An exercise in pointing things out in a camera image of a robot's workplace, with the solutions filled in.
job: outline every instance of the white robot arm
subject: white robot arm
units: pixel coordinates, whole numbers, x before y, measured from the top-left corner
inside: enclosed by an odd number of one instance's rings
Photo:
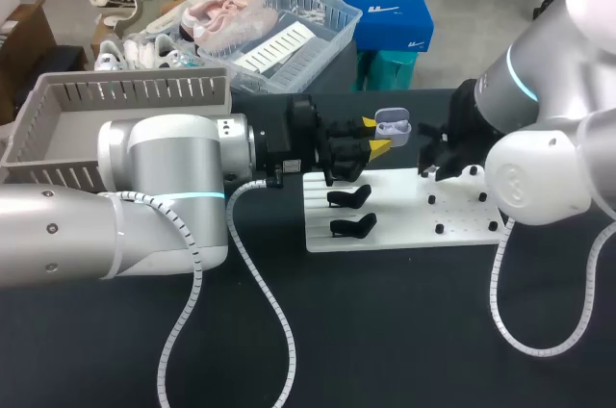
[[[132,128],[127,145],[133,187],[169,202],[189,226],[204,269],[222,263],[227,228],[216,124],[193,115],[150,117]],[[145,204],[58,186],[1,191],[2,286],[193,271],[180,233]]]
[[[499,207],[538,225],[594,201],[616,218],[616,0],[556,0],[451,99],[420,171],[437,180],[485,160]]]

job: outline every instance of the teal box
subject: teal box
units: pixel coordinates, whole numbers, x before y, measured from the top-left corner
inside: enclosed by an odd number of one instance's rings
[[[370,66],[366,90],[411,89],[418,56],[417,52],[378,52]]]

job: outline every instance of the gray plastic basket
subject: gray plastic basket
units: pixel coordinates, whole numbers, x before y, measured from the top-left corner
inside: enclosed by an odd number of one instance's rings
[[[104,191],[97,138],[115,119],[231,113],[225,68],[46,74],[21,108],[0,169],[7,182]]]

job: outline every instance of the blue shoe box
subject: blue shoe box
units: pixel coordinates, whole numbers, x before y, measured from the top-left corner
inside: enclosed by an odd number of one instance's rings
[[[434,22],[424,0],[343,0],[361,10],[358,50],[427,52]]]

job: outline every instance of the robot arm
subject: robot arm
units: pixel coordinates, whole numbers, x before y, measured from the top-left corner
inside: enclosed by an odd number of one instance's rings
[[[485,164],[499,207],[526,224],[615,217],[616,0],[556,0],[478,80],[454,93],[419,170],[437,180]]]
[[[137,191],[167,202],[192,232],[203,269],[227,254],[224,184],[263,170],[320,167],[328,182],[354,181],[373,152],[374,126],[326,124],[307,96],[255,134],[244,115],[162,115],[104,124],[99,171],[108,191]],[[115,193],[51,185],[0,186],[0,287],[74,278],[168,275],[193,271],[191,252],[173,224],[146,204]]]

